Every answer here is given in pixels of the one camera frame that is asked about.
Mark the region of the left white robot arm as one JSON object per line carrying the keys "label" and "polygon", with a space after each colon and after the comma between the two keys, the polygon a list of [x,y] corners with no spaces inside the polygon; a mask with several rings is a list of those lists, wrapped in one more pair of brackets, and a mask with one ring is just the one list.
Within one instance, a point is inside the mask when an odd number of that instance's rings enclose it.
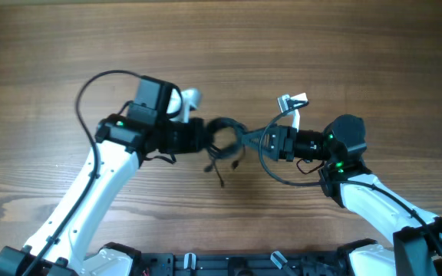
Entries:
{"label": "left white robot arm", "polygon": [[46,223],[20,249],[0,251],[0,275],[145,275],[140,251],[109,243],[87,256],[95,232],[122,187],[148,153],[175,163],[205,146],[203,120],[190,118],[202,96],[195,89],[139,76],[134,100],[89,133],[91,151]]}

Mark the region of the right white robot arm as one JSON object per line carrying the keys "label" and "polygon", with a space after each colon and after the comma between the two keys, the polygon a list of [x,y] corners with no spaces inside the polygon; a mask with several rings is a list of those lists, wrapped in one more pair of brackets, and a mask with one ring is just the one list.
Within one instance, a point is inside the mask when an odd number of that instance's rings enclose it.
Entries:
{"label": "right white robot arm", "polygon": [[364,121],[337,117],[323,132],[270,123],[242,135],[260,158],[321,161],[323,193],[379,231],[393,246],[371,239],[338,249],[349,275],[442,275],[442,216],[418,208],[390,190],[365,165]]}

